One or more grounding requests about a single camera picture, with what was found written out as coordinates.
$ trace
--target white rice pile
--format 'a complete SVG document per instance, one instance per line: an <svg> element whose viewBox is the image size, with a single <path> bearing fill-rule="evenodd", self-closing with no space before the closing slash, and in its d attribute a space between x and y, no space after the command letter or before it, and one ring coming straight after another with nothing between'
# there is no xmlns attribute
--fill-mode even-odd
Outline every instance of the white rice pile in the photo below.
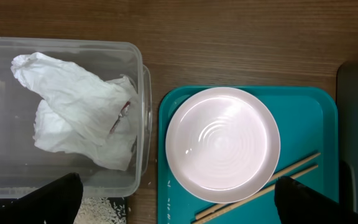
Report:
<svg viewBox="0 0 358 224"><path fill-rule="evenodd" d="M126 224L107 198L84 198L74 224Z"/></svg>

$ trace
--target round dish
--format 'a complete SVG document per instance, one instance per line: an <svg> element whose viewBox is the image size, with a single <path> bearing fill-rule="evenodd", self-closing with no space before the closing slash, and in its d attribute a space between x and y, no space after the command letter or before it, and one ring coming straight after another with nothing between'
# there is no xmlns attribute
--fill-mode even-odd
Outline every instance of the round dish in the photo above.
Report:
<svg viewBox="0 0 358 224"><path fill-rule="evenodd" d="M165 150L187 191L205 201L232 203L255 194L271 178L280 134L256 97L237 88L210 88L175 112Z"/></svg>

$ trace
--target brown wooden surface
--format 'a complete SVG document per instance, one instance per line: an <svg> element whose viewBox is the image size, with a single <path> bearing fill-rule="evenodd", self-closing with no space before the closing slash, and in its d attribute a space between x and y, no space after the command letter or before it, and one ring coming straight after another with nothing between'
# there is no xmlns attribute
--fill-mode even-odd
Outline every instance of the brown wooden surface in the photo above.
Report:
<svg viewBox="0 0 358 224"><path fill-rule="evenodd" d="M358 0L2 0L0 36L138 46L152 76L154 128L129 223L156 223L165 94L189 84L301 85L334 97L337 68L358 58Z"/></svg>

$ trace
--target pink plate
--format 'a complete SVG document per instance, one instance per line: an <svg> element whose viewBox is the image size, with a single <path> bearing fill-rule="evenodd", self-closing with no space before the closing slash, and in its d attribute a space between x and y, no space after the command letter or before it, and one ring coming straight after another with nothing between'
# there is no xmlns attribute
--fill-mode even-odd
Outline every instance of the pink plate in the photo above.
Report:
<svg viewBox="0 0 358 224"><path fill-rule="evenodd" d="M214 203L236 202L258 192L280 156L280 134L267 107L237 88L201 91L173 115L165 140L179 183Z"/></svg>

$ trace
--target clear plastic bin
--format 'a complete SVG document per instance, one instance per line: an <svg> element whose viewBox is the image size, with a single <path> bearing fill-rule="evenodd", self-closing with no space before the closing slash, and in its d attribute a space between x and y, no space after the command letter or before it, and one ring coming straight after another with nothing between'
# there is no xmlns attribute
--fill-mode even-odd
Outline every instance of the clear plastic bin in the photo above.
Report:
<svg viewBox="0 0 358 224"><path fill-rule="evenodd" d="M42 52L75 62L103 80L131 77L142 101L134 157L127 171L99 167L80 154L45 152L34 146L34 119L41 97L11 72L15 56ZM57 178L80 174L85 197L125 197L147 168L152 128L150 74L139 49L124 42L0 38L0 198L19 198Z"/></svg>

